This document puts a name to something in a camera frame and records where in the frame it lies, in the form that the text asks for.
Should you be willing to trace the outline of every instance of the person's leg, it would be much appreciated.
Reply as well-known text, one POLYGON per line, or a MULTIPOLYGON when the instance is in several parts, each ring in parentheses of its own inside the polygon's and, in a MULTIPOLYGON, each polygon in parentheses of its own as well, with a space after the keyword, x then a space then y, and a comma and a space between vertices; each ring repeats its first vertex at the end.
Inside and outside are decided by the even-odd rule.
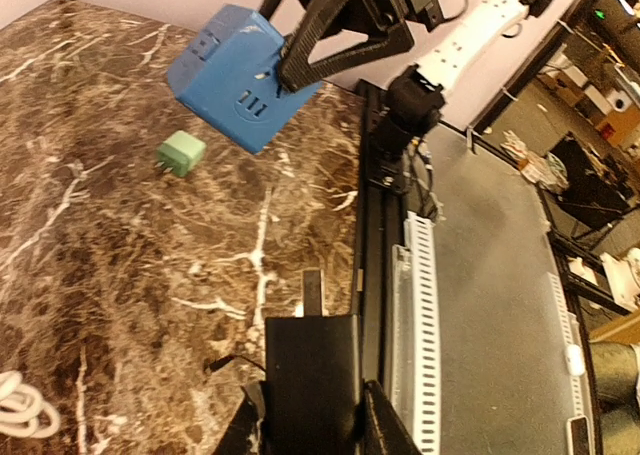
POLYGON ((633 348, 613 342, 592 343, 591 358, 598 400, 637 407, 638 362, 633 348))
POLYGON ((634 407, 625 405, 600 417, 604 455, 638 455, 640 453, 640 416, 634 407))

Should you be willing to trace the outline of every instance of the brown marble surface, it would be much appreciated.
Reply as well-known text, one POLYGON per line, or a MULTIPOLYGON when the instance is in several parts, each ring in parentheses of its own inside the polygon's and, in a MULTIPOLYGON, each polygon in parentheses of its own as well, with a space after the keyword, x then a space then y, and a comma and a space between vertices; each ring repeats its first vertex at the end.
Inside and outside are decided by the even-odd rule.
POLYGON ((63 419, 0 453, 209 454, 261 373, 205 361, 261 361, 302 269, 348 311, 358 99, 324 86, 251 156, 167 86, 192 35, 59 0, 0 31, 0 371, 63 419), (178 129, 208 144, 186 179, 154 166, 178 129))

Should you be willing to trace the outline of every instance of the white perforated strip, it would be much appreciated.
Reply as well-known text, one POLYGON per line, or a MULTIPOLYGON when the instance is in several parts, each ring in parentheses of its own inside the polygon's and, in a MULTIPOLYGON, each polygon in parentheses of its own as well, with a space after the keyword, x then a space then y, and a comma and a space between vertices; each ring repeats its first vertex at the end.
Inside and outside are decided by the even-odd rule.
POLYGON ((414 333, 413 439, 421 453, 440 453, 440 319, 432 223, 409 212, 414 333))
MULTIPOLYGON (((564 338, 564 345, 568 347, 573 344, 573 332, 571 329, 571 320, 569 318, 569 310, 567 309, 567 302, 564 298, 564 291, 562 290, 562 284, 557 275, 549 273, 549 281, 551 282, 551 289, 556 300, 556 307, 558 308, 558 316, 560 317, 560 326, 562 328, 562 336, 564 338)), ((573 415, 575 417, 581 417, 584 415, 584 403, 582 401, 582 382, 580 377, 571 377, 571 398, 573 399, 573 415)))

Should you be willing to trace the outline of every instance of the gray table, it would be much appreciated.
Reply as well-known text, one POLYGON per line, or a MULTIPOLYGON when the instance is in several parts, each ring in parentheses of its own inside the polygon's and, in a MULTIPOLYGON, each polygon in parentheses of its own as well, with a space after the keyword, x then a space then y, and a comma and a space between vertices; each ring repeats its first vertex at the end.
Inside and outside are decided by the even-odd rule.
POLYGON ((547 275, 557 271, 535 190, 445 128, 428 140, 446 216, 434 230, 441 453, 567 453, 571 377, 547 275))

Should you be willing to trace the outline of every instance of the green power adapter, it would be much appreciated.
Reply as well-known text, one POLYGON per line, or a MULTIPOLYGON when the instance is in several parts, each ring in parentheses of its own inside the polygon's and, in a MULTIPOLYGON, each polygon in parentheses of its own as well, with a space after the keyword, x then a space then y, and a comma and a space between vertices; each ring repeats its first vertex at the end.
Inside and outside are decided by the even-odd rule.
POLYGON ((207 144, 193 135, 178 130, 171 135, 156 151, 158 163, 178 177, 187 173, 202 159, 207 144))

